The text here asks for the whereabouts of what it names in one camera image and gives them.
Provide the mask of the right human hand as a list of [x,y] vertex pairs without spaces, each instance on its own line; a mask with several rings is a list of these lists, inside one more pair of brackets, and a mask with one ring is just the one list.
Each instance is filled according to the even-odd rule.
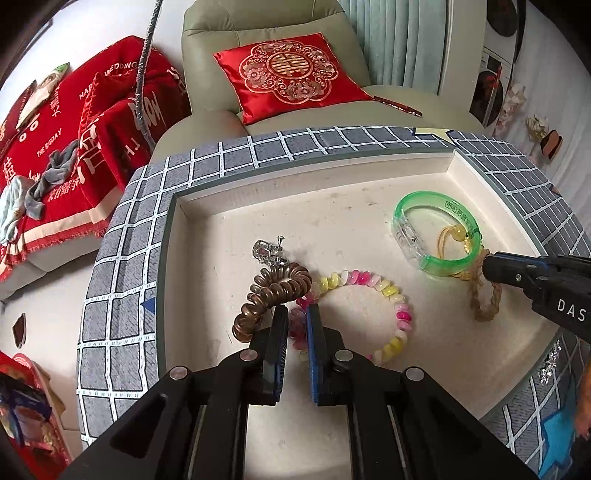
[[591,363],[588,362],[581,377],[574,426],[578,436],[590,439],[591,429]]

